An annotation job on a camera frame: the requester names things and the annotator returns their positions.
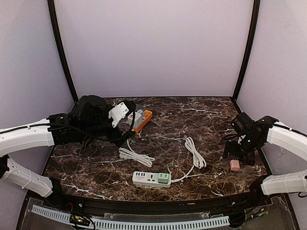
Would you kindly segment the white power strip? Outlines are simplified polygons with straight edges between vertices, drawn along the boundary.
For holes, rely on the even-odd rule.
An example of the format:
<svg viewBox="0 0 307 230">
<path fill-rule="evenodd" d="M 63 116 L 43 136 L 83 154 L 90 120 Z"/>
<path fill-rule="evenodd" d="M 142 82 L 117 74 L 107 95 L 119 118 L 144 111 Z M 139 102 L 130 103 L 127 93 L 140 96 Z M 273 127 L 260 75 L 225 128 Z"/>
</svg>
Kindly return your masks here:
<svg viewBox="0 0 307 230">
<path fill-rule="evenodd" d="M 132 182 L 135 185 L 155 186 L 169 188 L 171 184 L 159 184 L 158 173 L 153 172 L 139 172 L 135 171 L 132 176 Z"/>
</svg>

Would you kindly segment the pink plug adapter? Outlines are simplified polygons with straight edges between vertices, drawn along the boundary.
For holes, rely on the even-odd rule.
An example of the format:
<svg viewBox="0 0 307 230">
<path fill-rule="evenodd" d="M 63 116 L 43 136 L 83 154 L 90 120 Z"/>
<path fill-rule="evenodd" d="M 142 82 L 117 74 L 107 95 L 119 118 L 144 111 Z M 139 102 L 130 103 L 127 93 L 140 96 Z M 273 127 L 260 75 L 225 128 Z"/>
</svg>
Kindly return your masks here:
<svg viewBox="0 0 307 230">
<path fill-rule="evenodd" d="M 238 160 L 230 161 L 230 170 L 231 171 L 239 171 L 240 170 L 240 162 Z"/>
</svg>

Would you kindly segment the blue plug adapter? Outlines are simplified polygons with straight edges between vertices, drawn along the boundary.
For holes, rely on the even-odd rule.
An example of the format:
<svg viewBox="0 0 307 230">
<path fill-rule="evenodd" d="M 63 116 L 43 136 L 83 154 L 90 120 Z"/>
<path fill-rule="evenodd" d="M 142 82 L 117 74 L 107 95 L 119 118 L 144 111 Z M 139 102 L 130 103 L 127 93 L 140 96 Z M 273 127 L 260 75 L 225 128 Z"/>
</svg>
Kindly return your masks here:
<svg viewBox="0 0 307 230">
<path fill-rule="evenodd" d="M 143 110 L 140 109 L 140 110 L 137 111 L 137 113 L 141 115 L 141 118 L 144 117 L 144 115 L 143 115 Z"/>
</svg>

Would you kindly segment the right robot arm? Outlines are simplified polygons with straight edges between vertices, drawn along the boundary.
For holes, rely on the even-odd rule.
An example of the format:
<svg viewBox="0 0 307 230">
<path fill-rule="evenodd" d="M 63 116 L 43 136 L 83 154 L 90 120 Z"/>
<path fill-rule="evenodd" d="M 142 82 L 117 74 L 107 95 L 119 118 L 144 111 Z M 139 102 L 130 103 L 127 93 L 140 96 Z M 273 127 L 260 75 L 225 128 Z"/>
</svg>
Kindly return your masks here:
<svg viewBox="0 0 307 230">
<path fill-rule="evenodd" d="M 278 146 L 302 160 L 307 159 L 307 136 L 278 119 L 264 116 L 255 121 L 246 113 L 239 113 L 231 121 L 234 135 L 226 136 L 224 158 L 235 156 L 247 165 L 255 164 L 255 150 L 266 143 Z M 306 193 L 307 172 L 302 170 L 282 175 L 265 175 L 253 182 L 249 191 L 252 197 L 273 194 Z"/>
</svg>

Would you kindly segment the white cube socket adapter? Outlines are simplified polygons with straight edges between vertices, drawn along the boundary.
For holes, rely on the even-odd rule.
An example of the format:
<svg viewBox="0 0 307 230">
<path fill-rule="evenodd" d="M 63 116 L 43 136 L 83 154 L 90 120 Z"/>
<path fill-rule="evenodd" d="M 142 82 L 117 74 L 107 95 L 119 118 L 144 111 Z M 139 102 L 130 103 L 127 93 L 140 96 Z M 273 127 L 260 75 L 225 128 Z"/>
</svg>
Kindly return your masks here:
<svg viewBox="0 0 307 230">
<path fill-rule="evenodd" d="M 133 122 L 133 127 L 138 128 L 142 124 L 142 114 L 134 112 L 128 116 L 128 124 L 131 125 Z"/>
</svg>

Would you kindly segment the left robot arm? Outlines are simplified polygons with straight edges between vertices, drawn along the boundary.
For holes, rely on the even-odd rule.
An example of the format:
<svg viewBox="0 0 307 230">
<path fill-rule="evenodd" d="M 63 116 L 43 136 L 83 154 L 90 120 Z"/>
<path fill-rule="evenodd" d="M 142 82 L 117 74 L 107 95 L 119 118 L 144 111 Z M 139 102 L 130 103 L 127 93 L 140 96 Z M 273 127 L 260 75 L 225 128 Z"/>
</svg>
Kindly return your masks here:
<svg viewBox="0 0 307 230">
<path fill-rule="evenodd" d="M 110 116 L 97 121 L 74 119 L 69 114 L 52 115 L 34 123 L 0 131 L 0 178 L 42 197 L 63 193 L 58 179 L 39 175 L 17 163 L 9 154 L 36 147 L 85 143 L 93 139 L 120 146 L 131 134 L 123 133 Z"/>
</svg>

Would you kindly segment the orange power strip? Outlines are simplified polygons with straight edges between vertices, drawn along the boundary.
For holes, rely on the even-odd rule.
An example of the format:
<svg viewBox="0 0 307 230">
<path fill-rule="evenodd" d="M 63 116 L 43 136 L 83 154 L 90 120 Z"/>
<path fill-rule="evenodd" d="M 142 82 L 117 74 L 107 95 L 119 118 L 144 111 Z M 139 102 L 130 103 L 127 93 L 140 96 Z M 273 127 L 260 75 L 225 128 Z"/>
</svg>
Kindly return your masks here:
<svg viewBox="0 0 307 230">
<path fill-rule="evenodd" d="M 149 110 L 144 110 L 142 123 L 138 127 L 134 127 L 134 131 L 136 133 L 140 133 L 140 131 L 144 128 L 144 126 L 152 119 L 153 113 Z"/>
</svg>

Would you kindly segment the green plug adapter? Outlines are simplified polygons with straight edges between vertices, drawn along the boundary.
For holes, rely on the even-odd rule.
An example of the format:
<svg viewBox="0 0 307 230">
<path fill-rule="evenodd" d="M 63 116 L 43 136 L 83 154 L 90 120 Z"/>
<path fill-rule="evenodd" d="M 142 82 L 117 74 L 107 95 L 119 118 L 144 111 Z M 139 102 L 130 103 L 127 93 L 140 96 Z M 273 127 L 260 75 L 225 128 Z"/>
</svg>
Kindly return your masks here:
<svg viewBox="0 0 307 230">
<path fill-rule="evenodd" d="M 159 184 L 171 184 L 171 174 L 169 173 L 158 173 Z"/>
</svg>

